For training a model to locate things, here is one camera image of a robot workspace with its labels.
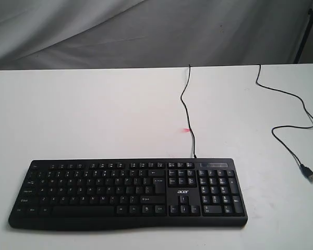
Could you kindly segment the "black acer keyboard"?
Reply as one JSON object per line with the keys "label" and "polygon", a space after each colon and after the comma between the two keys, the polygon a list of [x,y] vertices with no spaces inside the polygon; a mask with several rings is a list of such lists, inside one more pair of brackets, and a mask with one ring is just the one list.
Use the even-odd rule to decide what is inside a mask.
{"label": "black acer keyboard", "polygon": [[34,160],[8,218],[15,229],[243,227],[227,158]]}

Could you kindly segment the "grey backdrop cloth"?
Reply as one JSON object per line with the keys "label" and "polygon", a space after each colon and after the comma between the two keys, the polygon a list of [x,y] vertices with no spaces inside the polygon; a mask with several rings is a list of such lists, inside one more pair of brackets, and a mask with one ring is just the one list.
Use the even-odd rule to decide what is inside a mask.
{"label": "grey backdrop cloth", "polygon": [[290,64],[313,1],[0,1],[0,70]]}

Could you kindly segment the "black tripod stand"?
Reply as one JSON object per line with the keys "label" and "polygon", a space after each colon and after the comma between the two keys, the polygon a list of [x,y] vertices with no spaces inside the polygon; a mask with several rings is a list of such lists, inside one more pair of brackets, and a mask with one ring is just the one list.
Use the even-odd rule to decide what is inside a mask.
{"label": "black tripod stand", "polygon": [[296,51],[296,54],[294,56],[293,64],[299,63],[300,58],[301,58],[302,53],[303,53],[303,50],[305,48],[306,42],[307,42],[308,37],[310,35],[312,26],[313,26],[313,1],[311,1],[311,5],[309,6],[309,8],[307,10],[306,26],[302,32],[301,40],[300,40],[299,45],[297,47],[297,51]]}

